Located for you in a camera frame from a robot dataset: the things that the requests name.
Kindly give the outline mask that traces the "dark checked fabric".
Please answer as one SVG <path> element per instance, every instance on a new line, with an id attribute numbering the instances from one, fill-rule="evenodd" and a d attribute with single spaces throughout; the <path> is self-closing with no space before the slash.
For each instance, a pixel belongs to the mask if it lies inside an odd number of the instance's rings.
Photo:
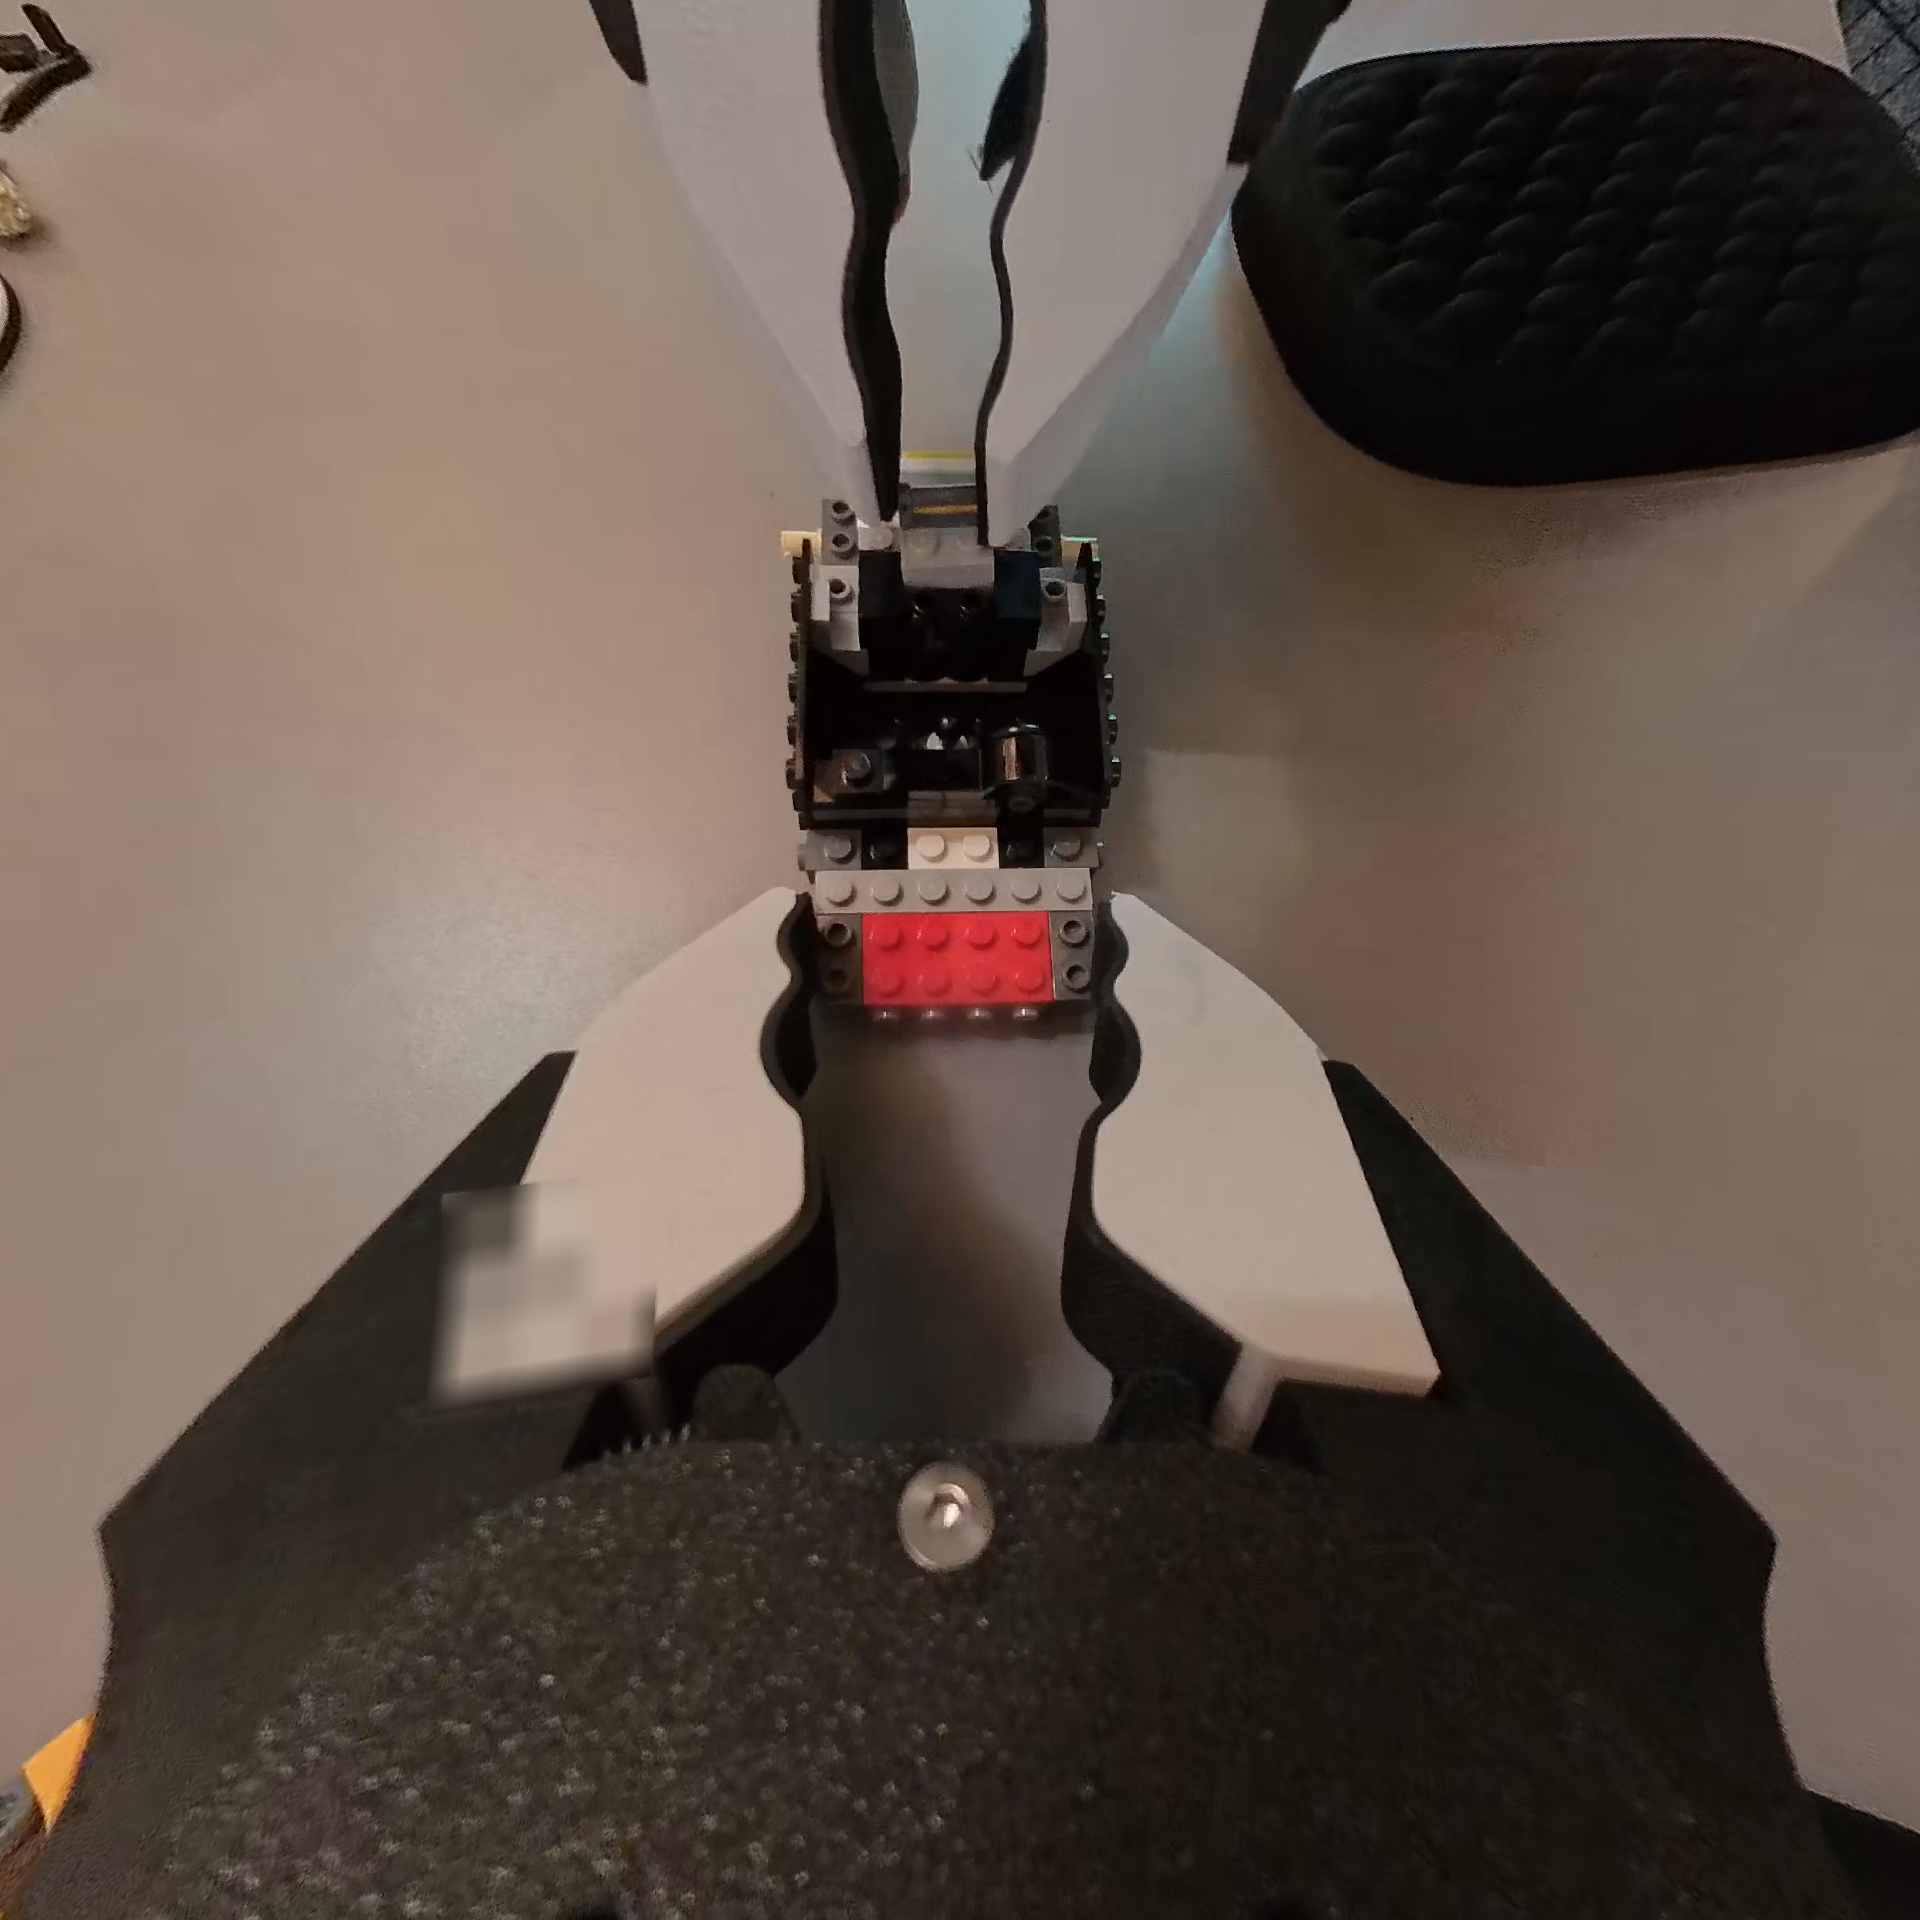
<path id="1" fill-rule="evenodd" d="M 1838 3 L 1852 78 L 1894 127 L 1917 139 L 1917 3 Z"/>

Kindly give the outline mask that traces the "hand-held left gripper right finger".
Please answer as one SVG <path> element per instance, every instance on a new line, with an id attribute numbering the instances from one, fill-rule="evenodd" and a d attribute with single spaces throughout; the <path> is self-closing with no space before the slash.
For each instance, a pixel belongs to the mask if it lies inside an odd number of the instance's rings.
<path id="1" fill-rule="evenodd" d="M 1097 912 L 1093 1013 L 1062 1311 L 1116 1387 L 1180 1377 L 1227 1450 L 1290 1385 L 1427 1398 L 1437 1361 L 1305 1032 L 1133 897 Z"/>

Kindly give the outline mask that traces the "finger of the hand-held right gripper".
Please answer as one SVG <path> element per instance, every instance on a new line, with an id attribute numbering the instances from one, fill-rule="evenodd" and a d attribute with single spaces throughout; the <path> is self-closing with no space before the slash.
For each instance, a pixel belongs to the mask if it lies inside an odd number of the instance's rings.
<path id="1" fill-rule="evenodd" d="M 638 71 L 713 257 L 777 350 L 827 475 L 896 515 L 904 374 L 886 255 L 905 203 L 904 5 L 638 3 Z"/>
<path id="2" fill-rule="evenodd" d="M 1180 302 L 1243 171 L 1230 144 L 1261 3 L 1036 5 L 1037 106 L 993 226 L 1003 358 L 990 515 L 1036 515 Z"/>

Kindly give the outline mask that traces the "grey desk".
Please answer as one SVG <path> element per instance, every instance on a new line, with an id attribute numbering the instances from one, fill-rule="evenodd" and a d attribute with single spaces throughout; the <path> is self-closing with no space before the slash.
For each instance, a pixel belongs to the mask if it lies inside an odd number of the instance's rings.
<path id="1" fill-rule="evenodd" d="M 4 1767 L 93 1530 L 539 1056 L 794 872 L 809 448 L 582 7 L 61 5 L 11 151 Z M 1221 242 L 1066 490 L 1122 889 L 1453 1165 L 1760 1510 L 1915 1824 L 1915 448 L 1468 493 Z"/>

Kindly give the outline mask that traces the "black bar brick piece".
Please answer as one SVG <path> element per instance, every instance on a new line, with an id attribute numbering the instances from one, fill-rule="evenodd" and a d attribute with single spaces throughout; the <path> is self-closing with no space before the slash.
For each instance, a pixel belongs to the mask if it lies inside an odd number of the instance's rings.
<path id="1" fill-rule="evenodd" d="M 59 91 L 92 78 L 92 62 L 75 51 L 41 51 L 24 38 L 4 38 L 2 134 L 24 129 Z"/>

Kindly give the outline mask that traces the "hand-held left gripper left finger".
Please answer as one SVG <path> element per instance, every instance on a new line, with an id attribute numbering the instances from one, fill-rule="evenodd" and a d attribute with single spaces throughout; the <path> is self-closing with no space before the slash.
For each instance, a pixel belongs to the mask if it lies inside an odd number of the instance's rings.
<path id="1" fill-rule="evenodd" d="M 523 1171 L 536 1370 L 627 1370 L 731 1313 L 821 1214 L 796 1067 L 796 893 L 774 888 L 581 1035 Z"/>

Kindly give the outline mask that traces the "pile of orange black bricks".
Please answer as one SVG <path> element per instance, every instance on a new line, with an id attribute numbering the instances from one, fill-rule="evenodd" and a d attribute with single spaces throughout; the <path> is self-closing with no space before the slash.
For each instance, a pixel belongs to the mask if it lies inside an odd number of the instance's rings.
<path id="1" fill-rule="evenodd" d="M 75 1790 L 93 1733 L 93 1714 L 73 1720 L 61 1733 L 20 1762 L 20 1779 L 27 1786 L 40 1814 L 40 1824 L 51 1831 L 70 1793 Z"/>

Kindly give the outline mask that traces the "black toy brick vehicle model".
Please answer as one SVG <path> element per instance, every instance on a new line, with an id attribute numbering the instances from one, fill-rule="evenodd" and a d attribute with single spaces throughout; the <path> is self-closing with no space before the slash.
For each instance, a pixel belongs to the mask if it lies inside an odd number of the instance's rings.
<path id="1" fill-rule="evenodd" d="M 785 777 L 818 993 L 869 1018 L 1043 1018 L 1094 982 L 1120 783 L 1097 542 L 1044 507 L 786 535 Z"/>

